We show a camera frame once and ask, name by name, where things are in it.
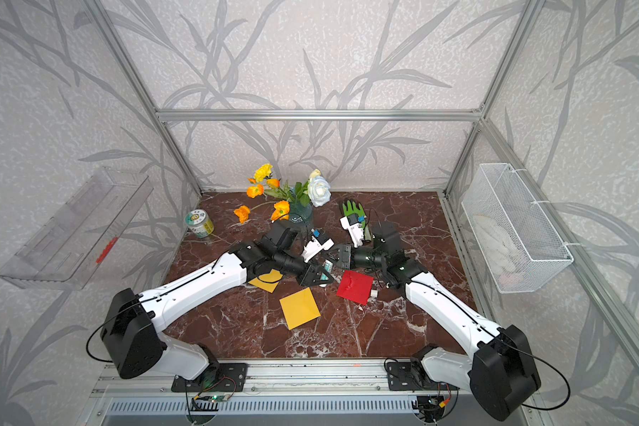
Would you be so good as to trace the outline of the red envelope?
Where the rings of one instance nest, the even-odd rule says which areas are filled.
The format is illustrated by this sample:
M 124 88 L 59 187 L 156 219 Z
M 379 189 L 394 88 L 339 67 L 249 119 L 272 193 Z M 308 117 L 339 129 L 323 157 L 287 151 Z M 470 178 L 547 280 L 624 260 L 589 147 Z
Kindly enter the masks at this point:
M 359 305 L 366 305 L 371 296 L 374 278 L 355 271 L 345 271 L 337 296 Z

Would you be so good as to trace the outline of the yellow envelope front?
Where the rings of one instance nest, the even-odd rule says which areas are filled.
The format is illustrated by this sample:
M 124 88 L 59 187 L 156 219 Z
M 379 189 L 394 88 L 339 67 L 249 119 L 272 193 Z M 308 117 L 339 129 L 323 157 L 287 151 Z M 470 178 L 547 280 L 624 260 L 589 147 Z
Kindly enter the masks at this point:
M 293 330 L 321 316 L 310 289 L 303 289 L 282 298 L 280 306 L 289 330 Z

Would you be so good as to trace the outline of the yellow envelope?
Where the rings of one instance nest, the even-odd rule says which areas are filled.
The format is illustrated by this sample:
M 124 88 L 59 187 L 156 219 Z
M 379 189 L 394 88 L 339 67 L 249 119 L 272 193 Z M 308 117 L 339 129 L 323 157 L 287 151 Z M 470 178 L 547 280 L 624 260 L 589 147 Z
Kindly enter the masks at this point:
M 250 280 L 249 284 L 268 293 L 273 293 L 282 279 L 283 275 L 279 271 L 273 269 L 270 273 L 262 274 L 259 277 Z
M 303 289 L 282 298 L 280 306 L 289 330 L 293 330 L 321 316 L 310 289 Z

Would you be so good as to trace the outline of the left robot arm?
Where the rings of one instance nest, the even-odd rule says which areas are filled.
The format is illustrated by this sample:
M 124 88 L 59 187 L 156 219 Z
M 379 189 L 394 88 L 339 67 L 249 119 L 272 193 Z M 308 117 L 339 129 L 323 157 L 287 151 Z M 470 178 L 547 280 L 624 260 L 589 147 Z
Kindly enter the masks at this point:
M 303 287 L 332 282 L 330 273 L 314 259 L 333 247 L 328 234 L 313 229 L 299 255 L 289 253 L 296 236 L 290 223 L 278 220 L 258 240 L 239 242 L 216 261 L 180 279 L 143 294 L 132 289 L 116 293 L 99 336 L 120 378 L 156 371 L 193 380 L 216 367 L 211 351 L 164 332 L 183 314 L 225 291 L 272 271 L 296 277 Z

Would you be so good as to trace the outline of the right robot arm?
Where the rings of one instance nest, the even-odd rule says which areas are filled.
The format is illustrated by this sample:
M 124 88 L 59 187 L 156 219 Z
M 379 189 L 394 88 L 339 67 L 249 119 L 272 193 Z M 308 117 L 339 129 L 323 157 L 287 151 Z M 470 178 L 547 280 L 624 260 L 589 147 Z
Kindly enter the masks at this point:
M 434 348 L 418 355 L 424 377 L 470 392 L 497 421 L 506 420 L 534 392 L 541 378 L 524 332 L 503 328 L 474 311 L 447 290 L 423 264 L 405 254 L 399 232 L 389 222 L 373 225 L 364 242 L 364 225 L 341 218 L 351 243 L 345 270 L 363 268 L 381 273 L 413 305 L 426 312 L 463 349 L 451 353 Z

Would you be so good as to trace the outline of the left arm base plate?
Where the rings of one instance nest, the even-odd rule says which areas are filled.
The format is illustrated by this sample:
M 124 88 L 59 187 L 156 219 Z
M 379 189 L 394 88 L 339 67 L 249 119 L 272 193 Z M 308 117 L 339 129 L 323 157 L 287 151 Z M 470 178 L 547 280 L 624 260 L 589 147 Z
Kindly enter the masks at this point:
M 216 367 L 209 366 L 197 378 L 186 380 L 176 376 L 170 390 L 172 392 L 242 392 L 249 365 L 247 363 L 225 362 Z

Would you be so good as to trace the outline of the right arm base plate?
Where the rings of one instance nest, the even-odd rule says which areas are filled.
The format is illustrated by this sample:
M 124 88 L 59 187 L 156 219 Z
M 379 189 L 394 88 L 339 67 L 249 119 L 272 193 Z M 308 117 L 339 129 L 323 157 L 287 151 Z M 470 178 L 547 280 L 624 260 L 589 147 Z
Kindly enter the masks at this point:
M 459 390 L 458 387 L 449 383 L 432 380 L 424 371 L 422 362 L 417 359 L 401 361 L 394 358 L 386 358 L 383 361 L 383 368 L 387 374 L 390 391 Z

